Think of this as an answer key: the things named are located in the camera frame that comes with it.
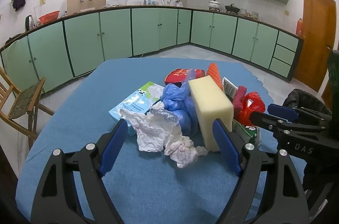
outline blue plastic bag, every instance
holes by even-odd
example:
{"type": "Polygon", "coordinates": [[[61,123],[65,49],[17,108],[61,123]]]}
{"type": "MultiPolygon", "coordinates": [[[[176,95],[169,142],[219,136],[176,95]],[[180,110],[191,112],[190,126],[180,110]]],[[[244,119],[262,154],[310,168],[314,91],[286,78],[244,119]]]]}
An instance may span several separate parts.
{"type": "Polygon", "coordinates": [[[188,81],[192,79],[195,79],[194,69],[189,70],[181,87],[177,87],[175,84],[167,84],[160,97],[160,100],[164,103],[164,108],[168,111],[174,111],[174,114],[179,117],[179,123],[184,136],[194,135],[198,131],[197,114],[194,109],[192,97],[189,96],[190,89],[188,81]],[[190,122],[182,111],[186,112],[190,122]]]}

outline dark towel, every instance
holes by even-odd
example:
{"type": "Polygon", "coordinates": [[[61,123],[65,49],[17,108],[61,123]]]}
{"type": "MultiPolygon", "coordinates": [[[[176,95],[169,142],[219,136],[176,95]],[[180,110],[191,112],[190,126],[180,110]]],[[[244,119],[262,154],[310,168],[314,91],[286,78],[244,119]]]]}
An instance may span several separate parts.
{"type": "Polygon", "coordinates": [[[18,11],[21,7],[26,4],[25,0],[13,0],[13,8],[18,11]]]}

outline white pot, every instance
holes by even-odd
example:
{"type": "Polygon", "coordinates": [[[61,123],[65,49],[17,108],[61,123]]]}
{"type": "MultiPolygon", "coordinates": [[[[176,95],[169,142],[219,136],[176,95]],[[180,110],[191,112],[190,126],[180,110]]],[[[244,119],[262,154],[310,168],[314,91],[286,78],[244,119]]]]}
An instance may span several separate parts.
{"type": "Polygon", "coordinates": [[[220,3],[215,1],[215,0],[212,0],[208,3],[208,7],[211,8],[211,9],[220,9],[220,3]]]}

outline drawer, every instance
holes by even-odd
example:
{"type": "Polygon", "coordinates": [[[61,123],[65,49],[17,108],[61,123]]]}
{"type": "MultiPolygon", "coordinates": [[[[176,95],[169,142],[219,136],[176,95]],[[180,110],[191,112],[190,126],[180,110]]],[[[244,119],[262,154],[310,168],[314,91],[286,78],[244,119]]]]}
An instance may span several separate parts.
{"type": "Polygon", "coordinates": [[[284,32],[279,32],[278,44],[292,50],[296,51],[299,40],[296,37],[292,37],[284,32]]]}
{"type": "Polygon", "coordinates": [[[292,65],[295,53],[277,44],[273,57],[292,65]]]}
{"type": "Polygon", "coordinates": [[[291,69],[290,65],[275,58],[272,59],[270,70],[272,70],[273,72],[278,73],[287,78],[290,69],[291,69]]]}

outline table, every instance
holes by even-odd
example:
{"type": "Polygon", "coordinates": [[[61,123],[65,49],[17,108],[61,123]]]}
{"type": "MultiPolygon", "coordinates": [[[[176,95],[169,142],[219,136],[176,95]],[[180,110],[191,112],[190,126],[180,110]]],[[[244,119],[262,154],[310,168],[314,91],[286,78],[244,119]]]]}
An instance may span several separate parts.
{"type": "MultiPolygon", "coordinates": [[[[108,111],[148,81],[164,85],[167,74],[177,68],[207,70],[211,61],[177,58],[129,58],[102,63],[68,97],[52,116],[34,143],[19,177],[16,202],[28,219],[34,194],[45,164],[56,148],[63,152],[80,150],[111,131],[115,121],[108,111]]],[[[257,91],[268,106],[273,102],[262,82],[242,64],[216,61],[220,75],[248,92],[257,91]]],[[[202,144],[201,134],[194,136],[202,144]]],[[[261,150],[276,152],[272,133],[262,130],[261,150]]],[[[306,162],[292,158],[300,178],[306,162]]],[[[163,152],[138,150],[136,136],[127,136],[112,171],[103,177],[115,208],[126,224],[215,223],[225,207],[237,177],[225,165],[219,152],[200,157],[184,169],[163,152]]],[[[261,174],[257,194],[248,217],[255,216],[263,192],[261,174]]],[[[93,219],[79,173],[76,187],[84,215],[93,219]]]]}

